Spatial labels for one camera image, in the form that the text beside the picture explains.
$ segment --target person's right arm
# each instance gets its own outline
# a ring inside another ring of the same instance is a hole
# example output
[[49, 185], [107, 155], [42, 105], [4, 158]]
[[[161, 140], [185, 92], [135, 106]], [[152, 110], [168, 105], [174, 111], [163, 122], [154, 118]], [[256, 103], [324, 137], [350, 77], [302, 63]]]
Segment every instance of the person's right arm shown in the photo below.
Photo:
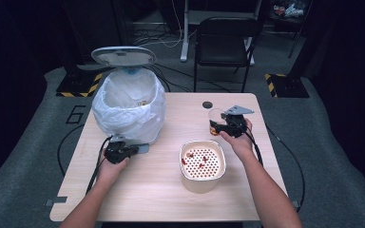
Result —
[[[252, 124], [246, 121], [251, 129]], [[302, 227], [295, 207], [259, 163], [253, 152], [253, 144], [248, 137], [242, 135], [232, 138], [226, 132], [221, 132], [221, 136], [232, 145], [244, 165], [262, 225], [264, 227]]]

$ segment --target white trash bag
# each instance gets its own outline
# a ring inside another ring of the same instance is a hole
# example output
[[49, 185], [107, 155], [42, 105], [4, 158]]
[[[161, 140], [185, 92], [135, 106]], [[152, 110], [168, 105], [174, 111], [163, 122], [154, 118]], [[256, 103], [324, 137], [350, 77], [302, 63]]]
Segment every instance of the white trash bag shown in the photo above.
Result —
[[92, 110], [97, 125], [112, 136], [112, 142], [152, 144], [164, 122], [164, 88], [152, 71], [134, 69], [110, 73], [93, 99]]

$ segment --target light wood tabletop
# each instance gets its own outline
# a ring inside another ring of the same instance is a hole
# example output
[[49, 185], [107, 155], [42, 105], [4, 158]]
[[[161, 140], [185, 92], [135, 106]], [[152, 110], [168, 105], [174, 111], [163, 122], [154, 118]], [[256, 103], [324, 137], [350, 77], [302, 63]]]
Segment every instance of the light wood tabletop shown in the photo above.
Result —
[[[106, 196], [100, 221], [248, 221], [259, 220], [242, 163], [230, 144], [209, 133], [212, 108], [239, 105], [255, 111], [245, 114], [253, 124], [264, 167], [286, 193], [279, 165], [259, 109], [257, 98], [248, 93], [166, 93], [166, 112], [159, 139], [149, 152], [131, 158]], [[62, 221], [85, 196], [97, 156], [106, 135], [90, 111], [74, 151], [50, 218]], [[210, 192], [195, 194], [182, 183], [180, 150], [191, 141], [217, 142], [224, 153], [226, 170]]]

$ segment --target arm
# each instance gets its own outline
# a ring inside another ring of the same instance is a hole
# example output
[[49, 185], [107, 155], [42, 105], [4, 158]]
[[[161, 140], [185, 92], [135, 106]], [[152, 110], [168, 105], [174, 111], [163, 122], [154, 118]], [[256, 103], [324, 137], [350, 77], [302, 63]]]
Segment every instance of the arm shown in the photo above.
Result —
[[[246, 121], [248, 128], [251, 129], [252, 124], [248, 120]], [[242, 135], [232, 138], [226, 132], [221, 132], [221, 136], [232, 145], [244, 165], [254, 203], [264, 227], [301, 227], [294, 206], [260, 165], [253, 152], [253, 144], [248, 137]]]
[[106, 194], [118, 179], [120, 172], [126, 167], [128, 161], [129, 158], [126, 158], [120, 163], [113, 164], [108, 160], [104, 160], [100, 166], [96, 183], [65, 218], [60, 227], [94, 227]]

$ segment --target trash can lid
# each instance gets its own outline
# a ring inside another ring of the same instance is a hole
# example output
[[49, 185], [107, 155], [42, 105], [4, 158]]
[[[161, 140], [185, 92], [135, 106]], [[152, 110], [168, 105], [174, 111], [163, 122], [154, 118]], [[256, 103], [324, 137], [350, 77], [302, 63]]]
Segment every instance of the trash can lid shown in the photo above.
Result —
[[142, 47], [100, 47], [91, 52], [91, 57], [108, 67], [144, 67], [156, 63], [156, 55]]

